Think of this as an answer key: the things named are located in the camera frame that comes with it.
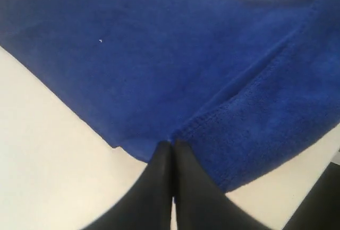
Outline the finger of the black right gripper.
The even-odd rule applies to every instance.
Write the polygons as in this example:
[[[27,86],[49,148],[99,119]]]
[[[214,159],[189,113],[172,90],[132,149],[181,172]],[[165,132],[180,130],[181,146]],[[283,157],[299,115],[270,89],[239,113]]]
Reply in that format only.
[[[339,165],[330,163],[284,227],[339,230]]]

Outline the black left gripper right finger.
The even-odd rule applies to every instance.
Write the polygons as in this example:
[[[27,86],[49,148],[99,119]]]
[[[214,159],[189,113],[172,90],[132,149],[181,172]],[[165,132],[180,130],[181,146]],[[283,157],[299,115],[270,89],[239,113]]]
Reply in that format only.
[[[226,197],[200,166],[187,142],[176,141],[173,150],[178,229],[266,228]]]

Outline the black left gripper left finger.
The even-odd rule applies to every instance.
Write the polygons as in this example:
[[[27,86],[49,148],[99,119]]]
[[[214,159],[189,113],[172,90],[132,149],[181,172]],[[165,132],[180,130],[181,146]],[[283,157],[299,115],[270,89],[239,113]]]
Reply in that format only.
[[[173,200],[172,145],[160,142],[134,185],[86,229],[170,229]]]

